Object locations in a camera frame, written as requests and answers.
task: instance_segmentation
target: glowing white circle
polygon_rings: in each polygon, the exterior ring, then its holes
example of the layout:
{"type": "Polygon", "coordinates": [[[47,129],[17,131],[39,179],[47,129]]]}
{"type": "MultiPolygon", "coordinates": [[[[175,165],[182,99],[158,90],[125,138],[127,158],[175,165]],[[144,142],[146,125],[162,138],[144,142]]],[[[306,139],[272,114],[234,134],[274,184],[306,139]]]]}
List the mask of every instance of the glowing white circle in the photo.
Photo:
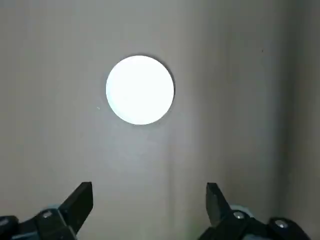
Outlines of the glowing white circle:
{"type": "Polygon", "coordinates": [[[119,118],[134,125],[146,125],[166,114],[173,102],[175,88],[169,71],[159,61],[135,55],[113,67],[105,93],[119,118]]]}

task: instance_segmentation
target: metal bolt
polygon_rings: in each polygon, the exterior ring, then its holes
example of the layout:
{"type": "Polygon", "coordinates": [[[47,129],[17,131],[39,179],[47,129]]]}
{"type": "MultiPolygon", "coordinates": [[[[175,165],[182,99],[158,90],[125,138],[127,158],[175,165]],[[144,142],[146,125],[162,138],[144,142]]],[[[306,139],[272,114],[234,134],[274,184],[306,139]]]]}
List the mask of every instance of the metal bolt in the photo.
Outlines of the metal bolt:
{"type": "Polygon", "coordinates": [[[2,219],[2,220],[0,221],[0,226],[4,226],[4,225],[6,225],[7,223],[9,223],[9,220],[8,220],[7,218],[2,219]]]}
{"type": "Polygon", "coordinates": [[[276,220],[275,221],[275,224],[279,227],[279,228],[282,228],[282,229],[286,229],[288,227],[288,224],[283,221],[283,220],[276,220]]]}
{"type": "Polygon", "coordinates": [[[44,217],[45,219],[49,218],[50,216],[52,215],[52,212],[51,211],[46,211],[42,217],[44,217]]]}
{"type": "Polygon", "coordinates": [[[245,218],[245,215],[244,215],[242,212],[240,212],[240,211],[235,211],[235,212],[233,213],[233,215],[234,215],[237,219],[244,219],[244,218],[245,218]]]}

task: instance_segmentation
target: screw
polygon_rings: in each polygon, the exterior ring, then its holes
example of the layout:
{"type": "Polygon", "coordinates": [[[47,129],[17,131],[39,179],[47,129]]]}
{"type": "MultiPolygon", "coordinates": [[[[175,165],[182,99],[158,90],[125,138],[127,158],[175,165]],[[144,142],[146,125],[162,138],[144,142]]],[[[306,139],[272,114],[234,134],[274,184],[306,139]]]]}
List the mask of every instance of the screw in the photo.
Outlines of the screw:
{"type": "Polygon", "coordinates": [[[44,217],[45,219],[49,218],[50,216],[52,215],[52,212],[51,211],[46,211],[42,217],[44,217]]]}
{"type": "Polygon", "coordinates": [[[275,224],[279,227],[279,228],[282,228],[282,229],[286,229],[288,227],[288,224],[283,221],[283,220],[276,220],[275,221],[275,224]]]}
{"type": "Polygon", "coordinates": [[[235,212],[233,213],[233,215],[234,215],[237,219],[244,219],[244,218],[245,218],[245,215],[244,215],[242,212],[240,212],[240,211],[235,211],[235,212]]]}
{"type": "Polygon", "coordinates": [[[7,223],[9,223],[9,220],[8,220],[7,218],[2,219],[2,220],[0,221],[0,226],[4,226],[4,225],[6,225],[7,223]]]}

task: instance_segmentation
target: beige wall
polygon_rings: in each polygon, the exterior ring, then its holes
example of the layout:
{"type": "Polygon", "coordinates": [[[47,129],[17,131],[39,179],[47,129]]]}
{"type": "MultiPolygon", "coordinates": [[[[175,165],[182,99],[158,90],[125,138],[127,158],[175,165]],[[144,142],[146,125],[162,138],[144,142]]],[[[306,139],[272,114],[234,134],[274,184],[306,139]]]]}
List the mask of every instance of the beige wall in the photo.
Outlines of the beige wall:
{"type": "MultiPolygon", "coordinates": [[[[315,103],[299,123],[312,144],[299,145],[283,198],[277,188],[286,10],[278,0],[1,0],[0,215],[26,219],[92,181],[80,239],[193,240],[209,224],[205,184],[217,182],[258,219],[282,204],[319,234],[319,86],[301,96],[315,103]],[[105,97],[108,72],[134,53],[163,60],[176,83],[170,113],[147,126],[120,120],[105,97]]],[[[317,46],[312,26],[306,46],[317,46]]],[[[303,79],[316,84],[318,56],[305,52],[314,66],[303,79]]]]}

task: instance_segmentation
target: robotic arm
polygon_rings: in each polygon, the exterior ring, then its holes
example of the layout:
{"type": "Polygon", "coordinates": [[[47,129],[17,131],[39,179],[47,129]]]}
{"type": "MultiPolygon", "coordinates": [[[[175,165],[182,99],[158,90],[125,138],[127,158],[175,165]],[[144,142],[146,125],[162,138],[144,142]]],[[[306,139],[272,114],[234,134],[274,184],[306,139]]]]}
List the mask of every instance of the robotic arm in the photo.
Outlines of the robotic arm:
{"type": "MultiPolygon", "coordinates": [[[[45,209],[25,222],[0,216],[0,240],[76,240],[93,205],[92,183],[83,182],[58,208],[45,209]]],[[[215,183],[206,186],[205,205],[211,226],[198,240],[310,240],[289,219],[275,217],[263,224],[232,210],[215,183]]]]}

